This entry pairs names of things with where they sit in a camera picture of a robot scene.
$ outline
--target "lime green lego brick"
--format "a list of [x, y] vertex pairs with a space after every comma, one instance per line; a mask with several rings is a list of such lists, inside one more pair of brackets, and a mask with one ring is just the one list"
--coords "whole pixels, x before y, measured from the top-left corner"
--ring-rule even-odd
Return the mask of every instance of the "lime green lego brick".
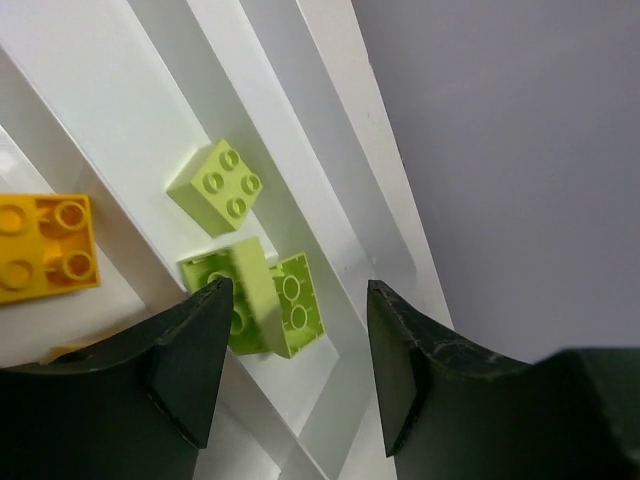
[[212, 237], [238, 230], [262, 182], [225, 141], [196, 152], [167, 193]]
[[238, 355], [271, 351], [261, 326], [281, 326], [282, 310], [257, 238], [181, 262], [193, 293], [220, 276], [233, 281], [234, 311], [229, 346]]
[[271, 275], [291, 358], [325, 333], [307, 256], [300, 253], [284, 260], [271, 267]]

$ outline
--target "gray wall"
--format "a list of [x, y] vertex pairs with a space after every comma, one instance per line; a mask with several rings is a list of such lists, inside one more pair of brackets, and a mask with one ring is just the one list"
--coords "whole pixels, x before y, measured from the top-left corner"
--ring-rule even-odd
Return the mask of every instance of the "gray wall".
[[640, 4], [353, 3], [457, 330], [640, 345]]

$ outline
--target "toy block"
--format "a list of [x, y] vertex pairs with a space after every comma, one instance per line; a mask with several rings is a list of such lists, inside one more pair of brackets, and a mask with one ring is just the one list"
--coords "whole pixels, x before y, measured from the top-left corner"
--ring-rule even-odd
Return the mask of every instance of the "toy block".
[[0, 304], [98, 285], [86, 195], [0, 195]]
[[291, 358], [325, 333], [307, 256], [300, 253], [271, 267], [282, 307], [288, 356]]
[[271, 350], [261, 330], [282, 330], [282, 310], [257, 238], [183, 260], [181, 266], [191, 293], [220, 276], [233, 281], [234, 309], [229, 346], [236, 354]]
[[238, 230], [262, 183], [231, 146], [200, 149], [169, 186], [169, 196], [212, 237]]

